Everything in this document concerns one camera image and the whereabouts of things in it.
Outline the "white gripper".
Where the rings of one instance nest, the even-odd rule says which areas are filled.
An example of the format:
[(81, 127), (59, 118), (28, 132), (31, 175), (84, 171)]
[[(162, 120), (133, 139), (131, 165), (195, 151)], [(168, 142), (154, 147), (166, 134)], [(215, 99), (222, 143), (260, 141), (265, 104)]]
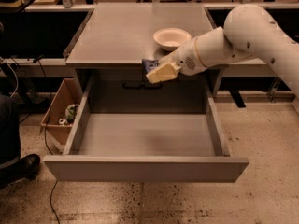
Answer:
[(148, 81), (159, 83), (172, 80), (178, 76), (179, 71), (187, 76), (204, 72), (206, 67), (198, 56), (196, 41), (193, 38), (159, 59), (159, 66), (146, 74)]

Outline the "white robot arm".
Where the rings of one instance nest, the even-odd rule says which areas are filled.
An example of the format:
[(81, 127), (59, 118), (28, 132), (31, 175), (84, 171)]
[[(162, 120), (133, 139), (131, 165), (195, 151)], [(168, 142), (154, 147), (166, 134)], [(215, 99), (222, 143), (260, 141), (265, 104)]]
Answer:
[(227, 63), (256, 57), (299, 96), (299, 43), (279, 27), (262, 7), (245, 4), (233, 8), (224, 25), (199, 35), (160, 60), (145, 60), (151, 83), (192, 76)]

